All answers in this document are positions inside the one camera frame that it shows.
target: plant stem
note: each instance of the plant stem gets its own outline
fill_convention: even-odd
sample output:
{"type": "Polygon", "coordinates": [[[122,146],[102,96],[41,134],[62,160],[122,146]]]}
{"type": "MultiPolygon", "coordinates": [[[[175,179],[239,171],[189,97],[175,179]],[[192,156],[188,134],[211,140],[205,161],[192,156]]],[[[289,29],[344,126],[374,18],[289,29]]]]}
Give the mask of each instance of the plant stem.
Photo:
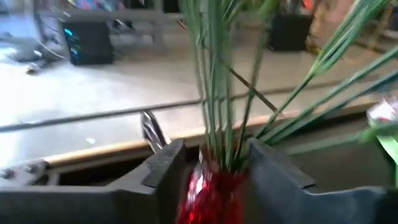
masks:
{"type": "Polygon", "coordinates": [[[313,111],[322,104],[330,101],[333,97],[337,94],[341,93],[342,91],[349,88],[352,84],[360,81],[361,79],[367,77],[371,72],[375,71],[379,67],[386,64],[390,59],[396,57],[398,55],[398,45],[373,61],[367,67],[363,68],[362,70],[356,72],[352,77],[347,78],[343,82],[341,82],[338,86],[334,87],[332,91],[324,98],[318,100],[316,103],[312,104],[308,108],[306,108],[299,116],[294,119],[288,120],[283,124],[279,125],[278,127],[274,128],[273,130],[269,131],[262,139],[266,142],[268,139],[273,138],[276,134],[279,134],[281,131],[289,128],[291,125],[295,124],[297,121],[300,121],[302,118],[310,115],[313,111]]]}
{"type": "Polygon", "coordinates": [[[282,106],[271,116],[268,123],[256,134],[257,138],[263,137],[263,135],[269,130],[269,127],[276,120],[277,116],[286,109],[286,107],[313,78],[321,73],[325,73],[337,62],[337,60],[346,52],[352,41],[354,41],[359,31],[364,27],[366,21],[369,20],[371,15],[374,15],[378,7],[379,5],[376,7],[370,6],[369,3],[367,3],[367,0],[359,0],[355,2],[354,7],[351,8],[350,13],[344,19],[342,25],[340,25],[339,29],[328,41],[304,81],[290,94],[282,106]]]}
{"type": "Polygon", "coordinates": [[[208,41],[209,41],[209,63],[210,63],[210,96],[208,99],[208,111],[209,111],[209,120],[210,120],[210,136],[214,139],[214,145],[211,146],[211,149],[214,151],[214,155],[216,157],[216,161],[220,164],[220,155],[218,150],[218,142],[216,138],[216,116],[215,116],[215,90],[216,90],[216,65],[215,65],[215,50],[216,50],[216,37],[215,37],[215,28],[214,28],[214,10],[215,10],[215,1],[208,2],[208,11],[207,11],[207,27],[208,27],[208,41]]]}
{"type": "Polygon", "coordinates": [[[250,87],[248,91],[248,100],[246,101],[246,106],[244,110],[244,115],[243,115],[243,121],[242,125],[240,127],[240,134],[239,134],[239,139],[238,139],[238,147],[236,148],[236,152],[234,153],[234,160],[239,159],[242,151],[242,145],[243,145],[243,137],[244,133],[246,131],[246,124],[248,123],[249,119],[249,114],[250,114],[250,109],[252,105],[252,101],[254,98],[254,89],[256,87],[258,78],[259,78],[259,73],[261,69],[261,63],[262,59],[264,57],[264,46],[266,44],[266,39],[268,37],[268,32],[266,29],[266,25],[271,18],[271,12],[274,12],[278,6],[278,1],[275,0],[268,0],[267,2],[264,3],[264,6],[261,7],[260,13],[262,13],[263,17],[262,19],[264,20],[264,24],[262,29],[259,32],[258,39],[257,39],[257,46],[256,46],[256,53],[255,58],[254,58],[254,64],[253,64],[253,69],[252,69],[252,77],[251,77],[251,82],[250,82],[250,87]]]}
{"type": "Polygon", "coordinates": [[[338,149],[339,146],[345,144],[365,144],[369,141],[376,140],[377,136],[393,136],[396,133],[398,133],[397,122],[378,124],[375,127],[370,127],[360,132],[350,134],[349,136],[338,136],[305,144],[304,146],[294,147],[286,150],[286,153],[288,155],[297,155],[322,149],[329,149],[331,147],[334,149],[338,149]]]}
{"type": "MultiPolygon", "coordinates": [[[[181,8],[185,11],[185,12],[189,12],[184,14],[185,15],[185,20],[188,21],[189,24],[191,24],[193,26],[193,24],[195,23],[195,21],[193,21],[193,16],[194,15],[199,15],[199,12],[196,10],[195,6],[192,5],[192,1],[182,1],[180,3],[181,8]]],[[[206,65],[205,65],[205,60],[204,60],[204,56],[203,56],[203,52],[202,52],[202,57],[201,57],[201,61],[202,61],[202,72],[204,73],[203,76],[203,80],[201,77],[201,73],[200,73],[200,62],[199,62],[199,58],[198,58],[198,46],[195,43],[195,32],[199,32],[201,33],[201,21],[199,21],[199,29],[200,30],[195,30],[194,27],[191,27],[188,30],[188,33],[190,34],[190,41],[191,44],[193,46],[193,61],[194,61],[194,69],[195,69],[195,78],[196,78],[196,83],[197,83],[197,87],[198,87],[198,92],[199,92],[199,97],[201,99],[201,110],[202,110],[202,116],[203,116],[203,122],[205,124],[205,133],[206,133],[206,145],[207,148],[210,147],[210,140],[209,140],[209,136],[207,135],[208,133],[208,119],[207,119],[207,115],[206,115],[206,101],[204,100],[205,94],[206,94],[206,98],[208,98],[208,82],[207,82],[207,77],[206,77],[206,65]]]]}
{"type": "MultiPolygon", "coordinates": [[[[208,50],[208,47],[202,43],[202,47],[206,50],[208,50]]],[[[221,60],[221,63],[225,66],[225,68],[228,69],[228,71],[234,75],[244,86],[248,87],[250,89],[250,83],[248,83],[240,74],[238,74],[231,66],[227,65],[224,61],[221,60]]],[[[254,94],[266,105],[268,106],[269,109],[272,110],[272,112],[275,112],[278,110],[278,108],[275,107],[274,104],[272,104],[263,94],[261,94],[259,91],[257,91],[255,88],[252,89],[254,94]]]]}
{"type": "Polygon", "coordinates": [[[224,75],[224,85],[225,85],[225,113],[226,113],[226,129],[225,129],[225,154],[224,160],[225,160],[225,168],[228,169],[230,167],[231,160],[230,154],[233,151],[234,147],[234,129],[233,129],[233,122],[234,122],[234,111],[233,111],[233,99],[232,99],[232,94],[233,94],[233,84],[231,83],[231,74],[229,72],[230,65],[231,65],[231,34],[230,34],[230,29],[229,27],[227,28],[228,33],[225,35],[228,35],[229,38],[226,38],[226,47],[225,47],[225,58],[224,61],[220,60],[221,67],[223,69],[223,75],[224,75]]]}
{"type": "Polygon", "coordinates": [[[269,143],[269,144],[278,143],[279,141],[283,140],[284,138],[286,138],[287,136],[296,132],[297,130],[305,127],[306,125],[308,125],[314,121],[318,121],[319,119],[326,118],[329,114],[344,108],[348,103],[351,103],[352,101],[358,99],[361,96],[378,91],[385,85],[390,85],[392,82],[396,82],[397,79],[398,79],[398,70],[392,72],[390,75],[384,77],[383,79],[373,83],[370,87],[366,88],[365,90],[349,97],[348,99],[343,100],[342,102],[338,103],[335,106],[332,106],[328,110],[316,115],[315,117],[310,118],[309,120],[306,120],[306,121],[299,121],[298,123],[294,124],[290,128],[286,129],[284,132],[281,132],[279,135],[276,135],[274,138],[269,139],[267,141],[267,143],[269,143]]]}

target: colorful object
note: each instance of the colorful object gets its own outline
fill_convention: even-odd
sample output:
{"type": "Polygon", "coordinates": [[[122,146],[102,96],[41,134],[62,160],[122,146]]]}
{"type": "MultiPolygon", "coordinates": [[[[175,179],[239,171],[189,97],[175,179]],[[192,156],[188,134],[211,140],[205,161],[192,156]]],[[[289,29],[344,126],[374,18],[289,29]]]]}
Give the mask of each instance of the colorful object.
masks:
{"type": "Polygon", "coordinates": [[[177,224],[243,224],[245,176],[213,172],[199,163],[190,176],[177,224]]]}
{"type": "Polygon", "coordinates": [[[80,9],[106,9],[109,11],[116,10],[116,3],[118,0],[71,0],[73,5],[80,9]]]}
{"type": "MultiPolygon", "coordinates": [[[[397,121],[398,99],[383,99],[382,102],[368,110],[368,120],[371,126],[380,122],[397,121]]],[[[396,164],[396,187],[398,187],[398,133],[395,136],[377,136],[380,145],[396,164]]]]}
{"type": "Polygon", "coordinates": [[[304,0],[304,7],[308,10],[312,10],[313,9],[313,0],[304,0]]]}

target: wire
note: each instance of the wire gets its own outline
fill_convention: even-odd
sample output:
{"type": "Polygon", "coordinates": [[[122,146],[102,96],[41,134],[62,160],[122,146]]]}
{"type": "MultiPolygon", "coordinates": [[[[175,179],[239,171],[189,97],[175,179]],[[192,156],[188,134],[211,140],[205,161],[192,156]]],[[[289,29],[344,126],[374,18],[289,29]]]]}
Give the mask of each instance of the wire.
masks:
{"type": "Polygon", "coordinates": [[[49,25],[47,25],[45,22],[43,22],[43,25],[44,25],[45,27],[49,28],[50,30],[54,31],[54,32],[57,32],[57,33],[60,32],[59,30],[57,30],[57,29],[55,29],[55,28],[50,27],[49,25]]]}
{"type": "Polygon", "coordinates": [[[66,59],[66,57],[59,55],[57,53],[55,53],[54,51],[50,50],[45,44],[41,43],[39,40],[36,40],[42,47],[44,47],[48,52],[50,52],[51,54],[61,58],[61,59],[66,59]]]}

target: wooden board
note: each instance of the wooden board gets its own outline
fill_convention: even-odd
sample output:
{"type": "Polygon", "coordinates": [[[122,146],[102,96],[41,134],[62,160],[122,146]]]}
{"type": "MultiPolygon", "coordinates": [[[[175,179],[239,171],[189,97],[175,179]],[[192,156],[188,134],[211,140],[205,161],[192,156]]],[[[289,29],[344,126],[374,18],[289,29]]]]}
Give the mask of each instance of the wooden board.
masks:
{"type": "MultiPolygon", "coordinates": [[[[376,99],[373,96],[365,96],[362,98],[357,99],[352,104],[348,105],[347,107],[343,108],[333,117],[337,116],[344,116],[349,114],[360,113],[366,111],[372,105],[376,103],[376,99]]],[[[315,113],[321,113],[325,111],[327,105],[322,106],[321,108],[317,109],[315,113]]],[[[294,118],[300,114],[300,111],[288,111],[284,113],[284,116],[277,118],[278,124],[285,119],[294,118]]],[[[253,133],[255,130],[259,129],[262,125],[266,124],[270,118],[270,115],[258,116],[252,118],[248,121],[248,133],[253,133]]],[[[237,123],[234,126],[234,129],[239,127],[240,123],[237,123]]],[[[176,133],[170,135],[171,139],[184,139],[185,144],[188,147],[197,146],[203,142],[205,130],[204,128],[201,129],[193,129],[191,131],[187,131],[184,133],[176,133]]],[[[121,142],[119,144],[112,144],[109,146],[101,146],[101,147],[94,147],[89,149],[83,149],[80,151],[68,152],[64,154],[54,155],[54,156],[47,156],[42,158],[43,160],[47,161],[51,166],[64,166],[65,164],[76,164],[81,163],[83,161],[93,161],[100,162],[101,159],[109,159],[114,157],[114,161],[120,161],[121,159],[131,159],[131,157],[144,157],[149,156],[152,154],[150,146],[148,142],[144,139],[137,140],[137,141],[127,141],[121,142]]]]}

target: blue light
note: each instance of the blue light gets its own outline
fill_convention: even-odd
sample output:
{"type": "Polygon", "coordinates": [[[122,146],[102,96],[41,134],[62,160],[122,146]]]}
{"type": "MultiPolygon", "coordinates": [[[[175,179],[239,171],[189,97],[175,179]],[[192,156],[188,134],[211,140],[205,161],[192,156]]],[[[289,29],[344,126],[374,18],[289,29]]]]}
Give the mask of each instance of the blue light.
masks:
{"type": "Polygon", "coordinates": [[[72,35],[73,35],[72,32],[71,32],[70,30],[68,30],[68,29],[64,29],[64,31],[65,31],[67,34],[69,34],[69,36],[72,36],[72,35]]]}
{"type": "Polygon", "coordinates": [[[74,55],[78,55],[78,52],[75,49],[70,49],[70,52],[72,52],[74,55]]]}

